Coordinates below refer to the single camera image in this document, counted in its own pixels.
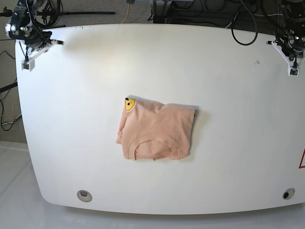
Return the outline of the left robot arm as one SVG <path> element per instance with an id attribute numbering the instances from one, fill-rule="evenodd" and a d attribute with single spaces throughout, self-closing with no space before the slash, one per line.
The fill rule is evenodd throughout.
<path id="1" fill-rule="evenodd" d="M 305 51 L 305 2 L 303 0 L 279 0 L 283 22 L 276 35 L 276 43 L 290 61 L 302 58 Z"/>

